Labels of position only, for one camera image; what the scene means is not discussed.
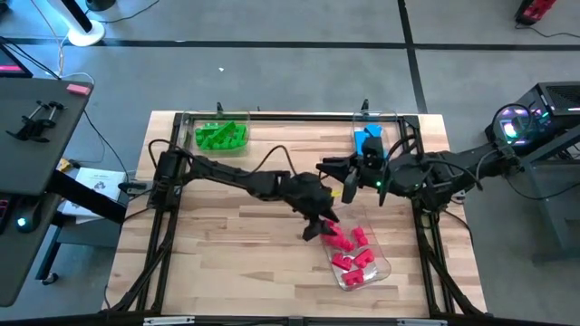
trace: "blue object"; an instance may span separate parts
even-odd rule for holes
[[[368,124],[364,130],[359,130],[354,132],[354,148],[356,154],[363,154],[363,143],[369,137],[380,137],[382,134],[382,127],[375,124]]]
[[[366,125],[366,128],[364,129],[364,131],[371,134],[371,136],[373,136],[373,137],[380,137],[381,133],[382,133],[382,127],[379,125],[370,124],[370,125]]]

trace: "clear plastic container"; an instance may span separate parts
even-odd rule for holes
[[[373,133],[373,136],[380,136],[382,138],[382,145],[385,150],[385,156],[387,155],[388,148],[390,146],[389,133],[387,132],[387,126],[394,126],[392,122],[381,121],[387,116],[393,116],[393,112],[383,112],[379,110],[369,110],[366,112],[356,112],[353,114],[353,149],[359,155],[362,155],[362,145],[364,139],[370,135],[370,132],[377,131]]]
[[[343,290],[352,291],[387,278],[391,274],[391,264],[384,257],[374,236],[364,206],[341,204],[333,210],[341,222],[333,224],[332,227],[335,231],[336,227],[339,228],[342,234],[338,236],[341,236],[343,241],[342,243],[336,241],[337,236],[331,235],[321,235],[320,238],[338,285]],[[366,242],[358,240],[357,232],[363,233]],[[344,240],[352,244],[351,248],[347,248],[349,245],[345,244]],[[369,254],[372,255],[371,261],[363,259]]]
[[[179,144],[206,156],[237,156],[246,153],[250,125],[248,111],[185,111]]]

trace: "lamp base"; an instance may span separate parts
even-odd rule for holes
[[[87,8],[93,12],[100,12],[111,8],[117,0],[86,0]]]
[[[93,45],[105,37],[105,27],[94,20],[91,20],[92,29],[88,33],[79,33],[73,29],[69,30],[69,41],[76,46]]]

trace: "wooden table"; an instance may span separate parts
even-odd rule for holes
[[[175,113],[152,112],[137,170],[138,179],[152,179],[154,168],[147,144],[156,138],[169,139]],[[449,149],[443,118],[440,115],[419,117],[425,150]],[[394,124],[384,126],[389,142],[394,143],[398,139]],[[278,144],[288,147],[298,171],[316,172],[314,165],[322,157],[352,153],[352,123],[254,121],[248,155],[216,159],[252,169]],[[156,156],[166,148],[164,144],[155,146]],[[284,153],[273,154],[263,169],[288,169]],[[340,184],[330,178],[324,183],[341,189]],[[127,214],[141,210],[146,201],[144,197],[131,202]],[[289,206],[282,202],[260,202],[243,190],[206,180],[191,182],[184,188],[181,200],[162,312],[427,317],[410,200],[387,196],[385,205],[378,207],[377,194],[363,189],[359,190],[355,203],[364,206],[385,257],[391,263],[391,275],[361,290],[345,292],[330,273],[320,240],[315,238],[305,243],[300,239],[306,222]],[[465,218],[461,206],[450,206],[449,210]],[[153,215],[152,211],[140,214],[122,228],[107,293],[113,304],[143,268]],[[441,214],[440,231],[449,273],[475,306],[485,311],[468,231],[445,214]],[[156,278],[153,275],[148,306],[154,297]],[[433,279],[438,303],[443,307],[439,278]]]

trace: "green objects in container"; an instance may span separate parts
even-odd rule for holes
[[[195,130],[196,143],[202,150],[237,149],[247,144],[247,126],[233,120],[224,124],[206,123]]]

